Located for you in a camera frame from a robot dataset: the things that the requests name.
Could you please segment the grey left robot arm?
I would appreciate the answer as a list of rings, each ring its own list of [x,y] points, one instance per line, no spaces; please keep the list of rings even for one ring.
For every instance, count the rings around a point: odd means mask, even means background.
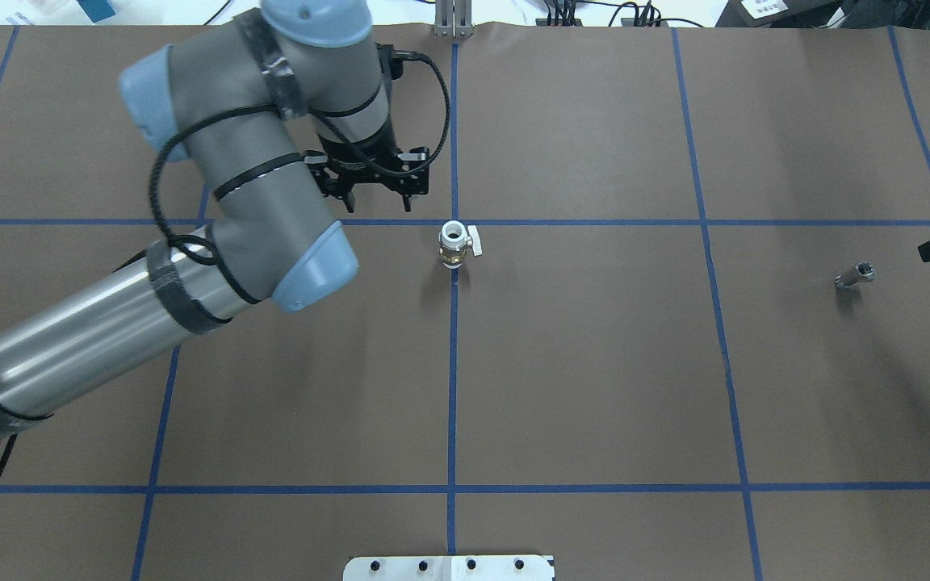
[[[398,52],[364,1],[262,1],[163,44],[89,28],[16,36],[0,77],[0,308],[133,260],[0,324],[0,446],[113,378],[272,300],[307,307],[358,262],[325,199],[418,195],[432,156],[392,135]]]

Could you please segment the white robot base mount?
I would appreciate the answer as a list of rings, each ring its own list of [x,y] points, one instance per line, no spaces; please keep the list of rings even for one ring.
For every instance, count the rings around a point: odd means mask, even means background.
[[[343,580],[556,580],[552,556],[473,554],[364,556],[344,566]]]

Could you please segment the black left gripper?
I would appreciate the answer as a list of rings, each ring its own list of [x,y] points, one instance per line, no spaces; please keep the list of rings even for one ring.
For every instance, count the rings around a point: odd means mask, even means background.
[[[391,121],[383,122],[373,133],[350,142],[350,132],[341,128],[337,136],[332,123],[315,121],[322,151],[308,150],[305,162],[324,195],[340,199],[350,214],[357,199],[352,187],[362,183],[381,184],[400,195],[404,212],[413,212],[413,196],[429,193],[429,169],[423,161],[403,161]]]

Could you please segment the chrome elbow pipe fitting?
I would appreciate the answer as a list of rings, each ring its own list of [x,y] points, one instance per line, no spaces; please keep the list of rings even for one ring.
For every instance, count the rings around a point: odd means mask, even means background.
[[[876,270],[870,261],[856,262],[852,267],[847,268],[840,274],[836,275],[833,281],[834,287],[839,291],[851,290],[861,283],[871,282],[876,279]]]

